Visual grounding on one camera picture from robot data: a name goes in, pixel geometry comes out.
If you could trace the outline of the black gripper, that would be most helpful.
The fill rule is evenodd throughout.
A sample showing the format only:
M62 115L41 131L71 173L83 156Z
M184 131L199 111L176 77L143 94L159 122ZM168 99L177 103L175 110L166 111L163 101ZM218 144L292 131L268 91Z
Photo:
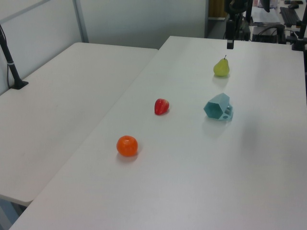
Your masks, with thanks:
M235 17L246 13L240 26L241 40L250 40L250 28L247 21L251 19L252 0L225 0L224 11L229 14L229 19L226 23L226 39L227 49L234 48L234 33L235 33Z

